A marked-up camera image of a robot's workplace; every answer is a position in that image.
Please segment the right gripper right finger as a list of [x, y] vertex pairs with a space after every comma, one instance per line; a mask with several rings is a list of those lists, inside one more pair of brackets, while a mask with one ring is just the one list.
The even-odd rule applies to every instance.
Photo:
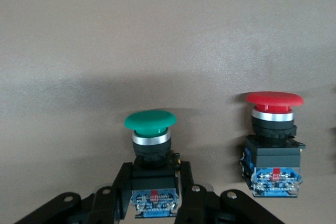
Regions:
[[230, 189], [219, 196], [194, 183], [191, 164], [180, 165], [182, 205], [175, 223], [278, 223], [278, 218], [244, 192]]

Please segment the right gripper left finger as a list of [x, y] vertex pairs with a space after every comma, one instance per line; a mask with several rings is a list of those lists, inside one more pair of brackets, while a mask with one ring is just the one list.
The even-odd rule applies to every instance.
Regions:
[[17, 223], [119, 223], [131, 197], [131, 173], [132, 163], [124, 163], [111, 186], [84, 199], [77, 193], [62, 193]]

